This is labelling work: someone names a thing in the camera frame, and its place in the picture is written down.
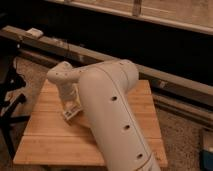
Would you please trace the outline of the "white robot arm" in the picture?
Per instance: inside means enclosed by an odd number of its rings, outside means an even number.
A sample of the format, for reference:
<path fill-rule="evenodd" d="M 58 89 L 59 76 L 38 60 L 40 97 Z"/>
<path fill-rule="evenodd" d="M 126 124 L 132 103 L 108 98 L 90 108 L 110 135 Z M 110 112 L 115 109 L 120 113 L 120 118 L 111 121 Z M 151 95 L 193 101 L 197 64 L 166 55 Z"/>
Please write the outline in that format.
<path fill-rule="evenodd" d="M 66 118 L 84 112 L 109 171 L 161 171 L 127 101 L 126 93 L 139 80 L 133 62 L 74 68 L 63 61 L 47 79 L 58 88 Z"/>

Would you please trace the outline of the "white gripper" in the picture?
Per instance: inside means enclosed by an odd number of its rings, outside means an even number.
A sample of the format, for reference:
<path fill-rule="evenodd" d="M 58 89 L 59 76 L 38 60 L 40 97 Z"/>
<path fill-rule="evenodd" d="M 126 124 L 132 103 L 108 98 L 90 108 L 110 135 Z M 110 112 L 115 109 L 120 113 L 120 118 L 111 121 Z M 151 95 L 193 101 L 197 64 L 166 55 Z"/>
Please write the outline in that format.
<path fill-rule="evenodd" d="M 64 110 L 71 109 L 74 105 L 78 105 L 78 94 L 74 84 L 61 84 L 58 88 L 59 97 Z"/>

